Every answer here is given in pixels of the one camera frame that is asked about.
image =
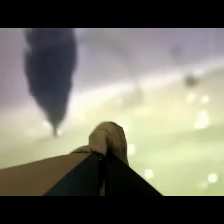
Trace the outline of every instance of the grass field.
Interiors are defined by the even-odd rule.
[[[224,71],[196,88],[177,81],[108,99],[86,98],[70,107],[59,139],[34,106],[1,116],[0,168],[67,154],[87,144],[100,122],[123,126],[132,169],[164,195],[224,195]]]

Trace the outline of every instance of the brown cloth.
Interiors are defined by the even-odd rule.
[[[98,125],[89,136],[89,144],[69,155],[0,170],[0,196],[41,196],[91,152],[105,156],[108,150],[128,165],[124,131],[113,122]]]

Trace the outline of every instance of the blurred background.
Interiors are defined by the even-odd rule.
[[[78,70],[54,139],[28,93],[24,28],[0,29],[0,168],[67,154],[102,121],[164,195],[224,195],[224,29],[76,28]]]

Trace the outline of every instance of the yellow-green surface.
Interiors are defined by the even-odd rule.
[[[128,143],[135,147],[129,155],[131,168],[143,178],[145,170],[152,170],[148,181],[162,194],[224,195],[223,83],[224,72],[219,71],[208,74],[196,88],[177,82],[149,89],[143,102],[136,102],[131,93],[103,102],[90,98],[74,109],[59,139],[45,133],[37,112],[10,111],[1,119],[0,167],[69,153],[87,143],[95,125],[111,120],[124,126]],[[193,102],[187,101],[190,93],[196,96]],[[210,101],[203,104],[205,95]],[[125,100],[118,104],[121,97]],[[195,130],[198,114],[205,110],[211,125]]]

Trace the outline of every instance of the dark triangular object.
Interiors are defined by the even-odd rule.
[[[90,155],[44,196],[98,196],[99,157]]]
[[[162,196],[114,154],[106,157],[106,196]]]

